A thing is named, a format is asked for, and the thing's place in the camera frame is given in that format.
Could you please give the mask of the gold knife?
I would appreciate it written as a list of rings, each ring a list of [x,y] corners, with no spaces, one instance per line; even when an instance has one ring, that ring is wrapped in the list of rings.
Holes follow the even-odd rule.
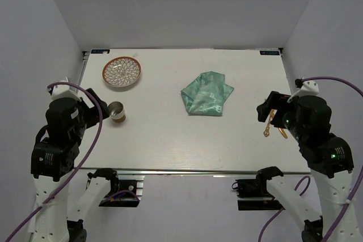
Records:
[[[285,132],[285,130],[284,130],[284,129],[279,128],[279,132],[281,133],[281,135],[282,135],[285,139],[287,139],[287,138],[288,138],[288,135],[286,134],[286,132]]]

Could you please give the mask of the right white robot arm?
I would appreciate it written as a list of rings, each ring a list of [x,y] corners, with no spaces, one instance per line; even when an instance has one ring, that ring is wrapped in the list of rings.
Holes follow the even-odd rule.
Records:
[[[345,140],[330,132],[331,108],[321,97],[290,98],[272,91],[257,107],[258,121],[270,111],[271,124],[297,141],[318,188],[321,211],[314,210],[288,183],[277,167],[258,171],[257,191],[272,195],[294,219],[303,241],[362,241],[351,194],[353,158]]]

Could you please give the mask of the brown rimmed patterned plate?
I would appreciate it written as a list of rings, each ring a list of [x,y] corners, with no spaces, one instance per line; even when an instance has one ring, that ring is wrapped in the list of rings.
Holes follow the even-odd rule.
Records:
[[[104,82],[116,88],[129,87],[141,76],[141,65],[132,57],[117,57],[110,60],[103,68]]]

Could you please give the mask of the white metal cup cork base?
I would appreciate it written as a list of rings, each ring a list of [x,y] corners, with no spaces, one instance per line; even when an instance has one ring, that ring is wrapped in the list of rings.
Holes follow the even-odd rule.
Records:
[[[109,115],[113,122],[121,123],[126,119],[124,106],[119,101],[114,101],[108,105]]]

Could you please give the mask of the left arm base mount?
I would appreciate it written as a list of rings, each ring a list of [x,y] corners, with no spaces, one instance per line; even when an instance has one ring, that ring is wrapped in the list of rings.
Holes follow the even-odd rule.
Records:
[[[143,191],[142,176],[125,176],[119,178],[118,191],[112,189],[99,204],[100,207],[136,208]]]

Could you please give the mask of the green patterned satin placemat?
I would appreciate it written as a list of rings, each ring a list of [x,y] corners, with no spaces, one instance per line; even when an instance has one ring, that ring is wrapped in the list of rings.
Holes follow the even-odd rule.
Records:
[[[225,83],[224,74],[209,71],[201,73],[180,93],[189,115],[219,117],[233,91],[234,87]]]

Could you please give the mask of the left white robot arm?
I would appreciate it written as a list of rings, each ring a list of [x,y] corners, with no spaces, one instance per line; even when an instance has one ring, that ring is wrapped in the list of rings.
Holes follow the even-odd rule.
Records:
[[[48,86],[52,102],[45,114],[47,124],[35,140],[31,154],[31,175],[36,187],[35,209],[18,229],[35,221],[30,241],[86,241],[86,219],[106,196],[119,192],[117,172],[111,168],[88,174],[88,186],[74,211],[68,213],[69,182],[79,171],[75,165],[86,129],[98,126],[89,148],[99,139],[103,120],[110,116],[107,103],[93,89],[82,92],[91,100],[90,108],[71,90],[73,84],[57,82]]]

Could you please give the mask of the gold fork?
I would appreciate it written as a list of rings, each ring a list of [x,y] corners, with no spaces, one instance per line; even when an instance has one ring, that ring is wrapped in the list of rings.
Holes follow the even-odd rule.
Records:
[[[269,113],[269,118],[268,118],[268,121],[267,121],[267,125],[265,127],[264,132],[263,132],[263,135],[265,137],[269,137],[269,135],[270,135],[270,125],[271,125],[271,121],[273,120],[274,116],[275,116],[275,110],[272,109],[270,111],[270,113]]]

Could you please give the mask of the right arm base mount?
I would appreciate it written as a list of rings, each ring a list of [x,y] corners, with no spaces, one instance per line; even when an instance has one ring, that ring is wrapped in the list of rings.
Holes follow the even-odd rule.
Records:
[[[237,193],[239,211],[278,211],[282,208],[271,194],[262,191],[255,179],[239,179],[231,187]]]

